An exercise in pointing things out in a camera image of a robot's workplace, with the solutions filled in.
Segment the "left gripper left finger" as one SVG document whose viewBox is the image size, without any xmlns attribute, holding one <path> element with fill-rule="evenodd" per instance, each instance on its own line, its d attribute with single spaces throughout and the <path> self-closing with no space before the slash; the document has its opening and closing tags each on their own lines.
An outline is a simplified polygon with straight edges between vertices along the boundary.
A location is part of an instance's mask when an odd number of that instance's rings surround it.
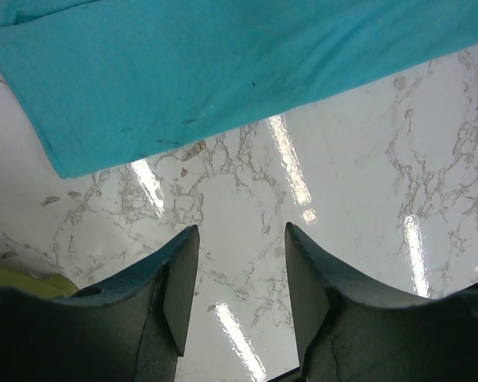
<svg viewBox="0 0 478 382">
<path fill-rule="evenodd" d="M 0 381 L 172 381 L 185 352 L 199 233 L 69 297 L 0 286 Z"/>
</svg>

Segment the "teal t shirt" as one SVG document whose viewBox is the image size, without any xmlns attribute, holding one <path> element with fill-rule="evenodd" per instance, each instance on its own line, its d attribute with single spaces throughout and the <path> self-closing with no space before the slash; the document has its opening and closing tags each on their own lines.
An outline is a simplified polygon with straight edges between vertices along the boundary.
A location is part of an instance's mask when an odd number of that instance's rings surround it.
<svg viewBox="0 0 478 382">
<path fill-rule="evenodd" d="M 62 178 L 478 44 L 478 1 L 0 1 L 0 74 Z"/>
</svg>

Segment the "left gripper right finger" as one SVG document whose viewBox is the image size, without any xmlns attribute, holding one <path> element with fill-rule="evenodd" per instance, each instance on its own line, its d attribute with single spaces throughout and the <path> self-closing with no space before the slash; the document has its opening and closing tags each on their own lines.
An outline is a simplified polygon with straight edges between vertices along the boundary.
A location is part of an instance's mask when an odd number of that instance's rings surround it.
<svg viewBox="0 0 478 382">
<path fill-rule="evenodd" d="M 299 360 L 290 381 L 478 381 L 478 283 L 437 300 L 410 294 L 294 224 L 285 259 Z"/>
</svg>

